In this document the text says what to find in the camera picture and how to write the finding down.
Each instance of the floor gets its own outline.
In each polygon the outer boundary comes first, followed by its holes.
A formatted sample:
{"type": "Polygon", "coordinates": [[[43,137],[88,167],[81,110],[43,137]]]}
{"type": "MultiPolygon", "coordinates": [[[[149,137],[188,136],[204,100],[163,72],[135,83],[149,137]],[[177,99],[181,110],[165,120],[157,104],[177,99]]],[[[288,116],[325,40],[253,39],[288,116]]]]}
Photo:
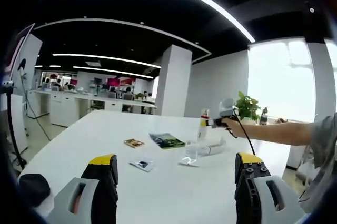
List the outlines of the floor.
{"type": "MultiPolygon", "coordinates": [[[[46,131],[49,138],[52,140],[62,131],[65,127],[60,127],[52,125],[49,120],[49,115],[40,117],[38,119],[39,123],[42,125],[46,131]]],[[[38,125],[35,119],[29,117],[24,118],[25,126],[27,128],[28,148],[22,153],[22,157],[29,162],[32,158],[49,143],[48,138],[43,133],[41,127],[38,125]]],[[[21,170],[19,166],[14,164],[15,169],[21,170]]],[[[296,171],[291,169],[285,169],[282,179],[298,194],[301,195],[305,187],[302,185],[302,181],[298,180],[295,176],[296,171]]]]}

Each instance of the ceiling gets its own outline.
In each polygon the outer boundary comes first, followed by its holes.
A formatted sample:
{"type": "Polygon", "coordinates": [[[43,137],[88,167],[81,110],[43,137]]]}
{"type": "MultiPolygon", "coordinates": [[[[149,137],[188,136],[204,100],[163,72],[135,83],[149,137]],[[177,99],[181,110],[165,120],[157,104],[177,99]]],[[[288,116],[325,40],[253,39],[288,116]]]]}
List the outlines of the ceiling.
{"type": "MultiPolygon", "coordinates": [[[[319,7],[310,0],[214,1],[233,14],[257,42],[293,36],[320,40],[330,36],[319,7]]],[[[175,44],[191,50],[192,60],[202,58],[198,61],[201,62],[245,50],[249,44],[231,22],[200,0],[42,0],[34,21],[38,28],[33,34],[43,41],[36,64],[61,65],[62,70],[88,67],[88,58],[52,54],[111,56],[151,64],[175,44]],[[77,21],[53,24],[75,18],[77,21]]],[[[100,59],[100,63],[104,69],[158,74],[153,69],[148,73],[144,65],[107,59],[100,59]]]]}

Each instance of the black cable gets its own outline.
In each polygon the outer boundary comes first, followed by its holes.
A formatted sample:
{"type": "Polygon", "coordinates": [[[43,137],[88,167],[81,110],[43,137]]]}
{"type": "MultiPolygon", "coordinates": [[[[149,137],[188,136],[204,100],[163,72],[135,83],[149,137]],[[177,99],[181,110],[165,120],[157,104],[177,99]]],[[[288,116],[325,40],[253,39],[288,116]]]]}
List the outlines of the black cable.
{"type": "Polygon", "coordinates": [[[43,133],[46,135],[47,139],[48,139],[49,141],[52,141],[52,140],[49,138],[47,132],[44,130],[44,128],[42,127],[42,125],[41,125],[40,122],[38,121],[37,116],[36,116],[36,113],[33,111],[32,106],[31,106],[31,103],[30,103],[29,100],[28,100],[27,93],[26,93],[26,89],[25,89],[24,84],[23,84],[23,81],[22,81],[21,68],[20,68],[20,79],[21,79],[22,90],[23,90],[23,93],[24,93],[24,95],[25,95],[26,102],[27,102],[27,104],[28,104],[30,110],[32,111],[32,113],[33,113],[33,115],[34,115],[37,124],[40,126],[40,128],[41,128],[42,131],[43,131],[43,133]]]}
{"type": "Polygon", "coordinates": [[[11,138],[12,138],[12,143],[13,143],[16,158],[17,158],[21,168],[24,169],[27,162],[20,155],[19,149],[18,149],[17,144],[16,144],[15,135],[14,135],[13,121],[12,121],[12,107],[11,107],[11,94],[12,93],[7,92],[6,94],[7,94],[7,114],[8,114],[9,133],[10,133],[11,138]]]}
{"type": "Polygon", "coordinates": [[[233,112],[234,112],[234,115],[235,115],[235,117],[236,117],[236,120],[239,122],[239,124],[240,124],[240,126],[241,126],[241,128],[242,128],[242,130],[243,130],[243,132],[244,132],[244,134],[246,135],[246,137],[247,137],[247,140],[248,140],[248,142],[249,142],[249,145],[251,146],[251,148],[252,148],[252,151],[253,151],[253,154],[255,155],[255,151],[254,151],[254,148],[253,148],[253,145],[252,145],[252,142],[251,142],[251,140],[249,139],[249,136],[248,136],[248,134],[247,134],[247,132],[246,132],[246,130],[244,129],[244,127],[242,126],[242,124],[241,124],[241,122],[240,122],[240,120],[239,120],[239,118],[238,118],[238,116],[237,116],[237,114],[236,114],[236,112],[235,112],[235,110],[233,109],[233,112]]]}

